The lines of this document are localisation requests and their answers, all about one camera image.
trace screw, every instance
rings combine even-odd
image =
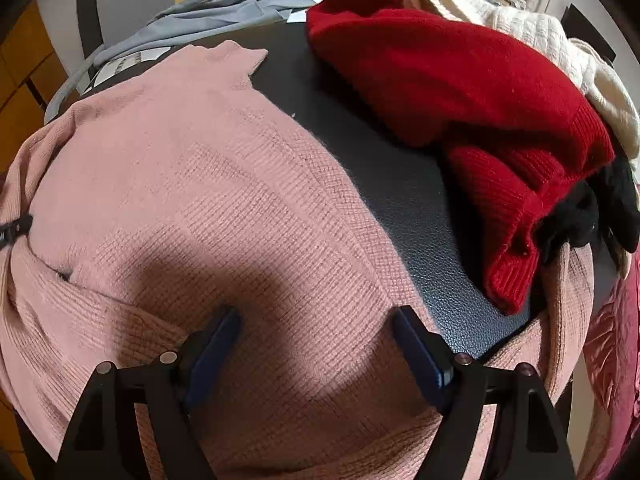
[[[474,359],[466,352],[458,352],[453,356],[453,358],[456,360],[456,362],[459,365],[463,365],[463,366],[467,366],[474,361]]]
[[[165,352],[160,356],[160,362],[163,365],[170,365],[171,363],[175,363],[175,360],[178,358],[178,354],[175,352]]]
[[[108,374],[110,370],[111,363],[108,361],[103,361],[99,365],[97,365],[97,367],[95,367],[95,371],[102,375]]]
[[[518,366],[516,366],[516,370],[519,371],[521,374],[526,375],[527,377],[531,377],[537,373],[536,369],[533,366],[531,366],[529,363],[518,364]]]

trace clothing pile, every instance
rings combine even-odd
[[[620,280],[586,341],[597,409],[579,477],[606,478],[640,426],[640,121],[620,78],[557,19],[486,0],[325,0],[307,16],[318,56],[392,133],[444,147],[482,215],[497,306],[517,312],[565,243],[604,237]]]
[[[612,232],[634,252],[640,215],[630,169],[623,162],[594,175],[614,161],[614,150],[572,80],[522,41],[405,9],[404,1],[324,0],[308,11],[309,41],[403,142],[441,142],[484,221],[487,296],[507,314],[521,308],[538,267],[534,232],[587,177],[602,208],[629,213],[609,221],[623,224]],[[618,178],[626,179],[623,189]],[[614,211],[607,201],[616,203]],[[592,219],[574,222],[576,229],[588,234]],[[560,222],[542,223],[539,245],[572,240]]]
[[[632,126],[544,53],[410,1],[324,0],[310,44],[402,142],[442,146],[484,222],[487,296],[515,313],[540,277],[546,308],[486,364],[531,363],[556,402],[590,329],[584,232],[596,218],[620,248],[638,243]],[[438,327],[348,174],[252,88],[265,56],[186,46],[73,104],[9,169],[0,223],[33,221],[0,250],[0,387],[53,457],[96,364],[148,363],[220,304],[242,334],[191,417],[219,478],[408,480],[430,448],[440,416],[389,313],[408,304]],[[465,479],[494,418],[486,407]]]

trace pink fabric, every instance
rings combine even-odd
[[[633,255],[626,280],[619,280],[609,301],[591,321],[584,358],[598,404],[591,421],[578,478],[604,480],[623,450],[634,414],[638,366],[638,279],[640,253]]]
[[[638,280],[636,280],[636,294],[638,297],[638,310],[640,310],[640,283],[638,282]],[[638,341],[636,349],[638,350],[638,355],[636,359],[636,380],[634,382],[634,386],[636,388],[634,402],[634,420],[631,422],[631,429],[626,436],[625,446],[631,442],[631,440],[636,436],[638,430],[640,430],[640,326],[638,327],[637,336]]]
[[[0,251],[0,384],[53,456],[95,365],[148,362],[226,303],[242,335],[191,419],[219,478],[415,475],[439,418],[388,314],[410,304],[436,327],[344,170],[252,89],[265,54],[185,47],[74,104],[12,164],[0,221],[34,219]],[[588,246],[563,247],[542,271],[548,313],[490,364],[531,362],[556,400],[586,334],[592,265]],[[160,478],[142,413],[140,427]]]

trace wooden cabinet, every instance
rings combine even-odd
[[[9,75],[4,59],[0,56],[0,108],[7,102],[9,96],[15,91],[14,80]]]
[[[14,412],[2,391],[0,391],[0,447],[9,455],[25,480],[33,480],[33,474],[22,450],[20,434],[15,425]]]
[[[26,85],[0,110],[0,171],[8,170],[21,144],[42,127],[44,111]]]
[[[44,122],[44,108],[66,81],[35,1],[0,44],[0,171]]]
[[[49,104],[63,83],[66,81],[66,72],[56,54],[50,54],[39,67],[31,74],[31,82],[42,97]]]
[[[34,0],[7,34],[0,54],[14,82],[20,84],[52,53],[53,46]]]

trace ribbed knit hem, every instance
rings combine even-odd
[[[512,150],[506,162],[536,192],[564,178],[562,164],[546,150]]]
[[[593,171],[613,161],[616,154],[609,140],[609,133],[596,111],[584,101],[569,124],[569,132],[587,146],[585,159],[581,161],[576,180],[586,178]]]
[[[500,158],[472,144],[444,144],[447,158],[497,244],[510,243],[524,206],[535,210],[535,193]]]
[[[516,254],[512,247],[488,269],[484,280],[487,296],[507,316],[517,314],[524,304],[538,268],[538,250]]]

